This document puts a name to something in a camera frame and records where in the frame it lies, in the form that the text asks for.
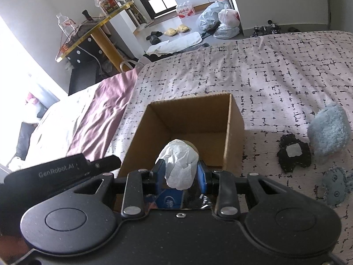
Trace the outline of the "clear plastic bag on floor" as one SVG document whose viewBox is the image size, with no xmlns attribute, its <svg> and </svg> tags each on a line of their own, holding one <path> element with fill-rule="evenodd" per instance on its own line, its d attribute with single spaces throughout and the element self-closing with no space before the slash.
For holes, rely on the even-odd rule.
<svg viewBox="0 0 353 265">
<path fill-rule="evenodd" d="M 237 36 L 239 32 L 240 32 L 239 27 L 230 27 L 222 23 L 214 32 L 213 36 L 214 38 L 217 38 L 217 39 L 228 40 Z"/>
</svg>

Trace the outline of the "clear plastic water bottle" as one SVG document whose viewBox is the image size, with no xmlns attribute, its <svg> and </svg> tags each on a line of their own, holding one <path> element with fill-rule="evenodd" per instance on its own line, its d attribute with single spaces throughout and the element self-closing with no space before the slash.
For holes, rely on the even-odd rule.
<svg viewBox="0 0 353 265">
<path fill-rule="evenodd" d="M 58 26 L 61 28 L 62 32 L 66 35 L 66 37 L 71 37 L 76 30 L 76 24 L 69 17 L 64 16 L 62 13 L 58 13 L 56 15 L 58 19 Z"/>
</svg>

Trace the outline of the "black slippers pair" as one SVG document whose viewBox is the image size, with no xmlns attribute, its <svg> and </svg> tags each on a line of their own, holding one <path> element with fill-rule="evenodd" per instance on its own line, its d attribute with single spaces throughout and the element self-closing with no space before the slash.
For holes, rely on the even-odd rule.
<svg viewBox="0 0 353 265">
<path fill-rule="evenodd" d="M 151 45 L 156 45 L 161 42 L 160 37 L 163 35 L 163 32 L 152 31 L 149 36 L 146 37 L 146 40 L 150 42 Z"/>
</svg>

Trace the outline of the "white pillow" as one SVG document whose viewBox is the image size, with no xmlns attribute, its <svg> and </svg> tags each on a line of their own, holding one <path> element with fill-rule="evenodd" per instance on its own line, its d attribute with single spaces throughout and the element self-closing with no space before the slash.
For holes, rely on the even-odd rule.
<svg viewBox="0 0 353 265">
<path fill-rule="evenodd" d="M 38 124 L 23 123 L 7 168 L 15 172 L 65 157 L 97 88 L 92 85 L 56 102 Z"/>
</svg>

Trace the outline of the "blue printed packet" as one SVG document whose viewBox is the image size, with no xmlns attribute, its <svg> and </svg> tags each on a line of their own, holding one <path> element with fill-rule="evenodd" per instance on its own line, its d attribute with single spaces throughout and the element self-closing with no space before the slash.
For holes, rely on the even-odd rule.
<svg viewBox="0 0 353 265">
<path fill-rule="evenodd" d="M 163 189 L 158 195 L 149 194 L 144 197 L 145 204 L 154 204 L 157 209 L 180 209 L 183 191 Z"/>
</svg>

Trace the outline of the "brown cardboard box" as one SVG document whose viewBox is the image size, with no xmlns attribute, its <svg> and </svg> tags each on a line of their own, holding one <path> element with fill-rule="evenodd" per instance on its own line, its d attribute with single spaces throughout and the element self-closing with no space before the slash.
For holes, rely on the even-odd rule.
<svg viewBox="0 0 353 265">
<path fill-rule="evenodd" d="M 210 170 L 226 170 L 235 176 L 242 166 L 244 121 L 229 93 L 162 100 L 149 104 L 140 120 L 119 177 L 138 169 L 152 170 L 170 141 L 191 142 Z"/>
</svg>

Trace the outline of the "black fuzzy item white tag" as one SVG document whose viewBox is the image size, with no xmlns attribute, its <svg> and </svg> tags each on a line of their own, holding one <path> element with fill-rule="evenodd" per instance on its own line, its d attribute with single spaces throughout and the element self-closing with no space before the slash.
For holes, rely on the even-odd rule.
<svg viewBox="0 0 353 265">
<path fill-rule="evenodd" d="M 292 133 L 281 136 L 277 157 L 285 173 L 293 172 L 296 166 L 308 168 L 312 163 L 309 145 L 297 139 Z"/>
</svg>

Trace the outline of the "pack of water bottles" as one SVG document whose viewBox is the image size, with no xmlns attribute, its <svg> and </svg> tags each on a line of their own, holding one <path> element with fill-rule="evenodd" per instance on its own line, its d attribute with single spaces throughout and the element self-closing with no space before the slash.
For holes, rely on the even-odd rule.
<svg viewBox="0 0 353 265">
<path fill-rule="evenodd" d="M 184 19 L 186 17 L 194 16 L 195 10 L 193 4 L 190 1 L 183 2 L 176 6 L 177 16 L 180 19 Z"/>
</svg>

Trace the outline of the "light blue fluffy plush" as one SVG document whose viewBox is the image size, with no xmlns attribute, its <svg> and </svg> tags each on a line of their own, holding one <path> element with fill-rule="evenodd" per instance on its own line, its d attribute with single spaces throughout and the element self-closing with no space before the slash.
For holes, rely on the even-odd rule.
<svg viewBox="0 0 353 265">
<path fill-rule="evenodd" d="M 320 110 L 307 130 L 315 161 L 325 163 L 339 154 L 348 145 L 351 135 L 348 116 L 341 105 L 333 103 Z"/>
</svg>

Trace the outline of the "white red plastic bag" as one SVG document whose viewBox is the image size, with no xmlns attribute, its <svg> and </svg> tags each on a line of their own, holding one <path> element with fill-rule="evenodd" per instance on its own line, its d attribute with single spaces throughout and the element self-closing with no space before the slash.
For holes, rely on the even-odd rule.
<svg viewBox="0 0 353 265">
<path fill-rule="evenodd" d="M 220 23 L 231 28 L 239 27 L 240 25 L 240 17 L 238 11 L 230 8 L 227 4 L 219 12 L 218 19 Z"/>
</svg>

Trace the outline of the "grey blue garbage bag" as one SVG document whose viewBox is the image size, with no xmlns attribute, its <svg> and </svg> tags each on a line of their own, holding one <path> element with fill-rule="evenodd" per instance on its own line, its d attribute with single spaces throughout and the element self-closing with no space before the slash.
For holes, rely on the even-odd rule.
<svg viewBox="0 0 353 265">
<path fill-rule="evenodd" d="M 208 32 L 215 29 L 219 24 L 218 14 L 221 10 L 229 8 L 228 0 L 218 0 L 208 6 L 197 18 L 197 27 L 203 31 Z"/>
</svg>

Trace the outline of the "white black patterned blanket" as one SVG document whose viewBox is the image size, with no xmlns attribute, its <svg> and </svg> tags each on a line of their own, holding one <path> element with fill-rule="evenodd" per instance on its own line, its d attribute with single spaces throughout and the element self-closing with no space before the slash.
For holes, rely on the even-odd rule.
<svg viewBox="0 0 353 265">
<path fill-rule="evenodd" d="M 109 153 L 125 158 L 148 104 L 186 96 L 231 93 L 245 124 L 240 176 L 256 172 L 323 201 L 322 178 L 332 167 L 352 173 L 352 146 L 327 163 L 285 174 L 279 139 L 308 141 L 307 128 L 325 106 L 352 117 L 352 33 L 299 32 L 247 38 L 168 57 L 143 67 Z"/>
</svg>

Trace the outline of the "white floor mat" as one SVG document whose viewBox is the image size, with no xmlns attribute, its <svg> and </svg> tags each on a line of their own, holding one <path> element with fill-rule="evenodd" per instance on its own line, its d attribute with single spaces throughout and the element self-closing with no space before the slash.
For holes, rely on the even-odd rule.
<svg viewBox="0 0 353 265">
<path fill-rule="evenodd" d="M 156 45 L 151 45 L 146 51 L 147 55 L 167 55 L 182 51 L 186 48 L 198 45 L 202 42 L 202 37 L 198 32 L 192 32 L 175 40 L 167 40 Z"/>
</svg>

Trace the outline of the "red snack jar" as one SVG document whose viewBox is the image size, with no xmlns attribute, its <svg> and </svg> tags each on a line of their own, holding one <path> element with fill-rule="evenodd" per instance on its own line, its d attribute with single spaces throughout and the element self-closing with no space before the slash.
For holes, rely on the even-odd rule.
<svg viewBox="0 0 353 265">
<path fill-rule="evenodd" d="M 95 5 L 105 14 L 110 14 L 119 8 L 117 0 L 96 0 Z"/>
</svg>

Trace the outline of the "round yellow edged table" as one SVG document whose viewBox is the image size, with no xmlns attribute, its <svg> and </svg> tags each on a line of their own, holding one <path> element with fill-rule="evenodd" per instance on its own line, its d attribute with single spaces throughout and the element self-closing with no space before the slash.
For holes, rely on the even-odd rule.
<svg viewBox="0 0 353 265">
<path fill-rule="evenodd" d="M 134 5 L 133 1 L 128 1 L 122 6 L 115 9 L 103 17 L 93 17 L 91 20 L 86 20 L 82 24 L 78 25 L 76 29 L 66 38 L 66 40 L 60 45 L 59 51 L 55 57 L 57 63 L 68 57 L 68 55 L 88 37 L 93 38 L 99 48 L 102 50 L 108 60 L 114 65 L 114 67 L 121 72 L 120 64 L 124 62 L 124 58 L 115 48 L 114 44 L 108 38 L 102 27 L 106 25 L 112 18 L 123 12 L 129 10 Z"/>
</svg>

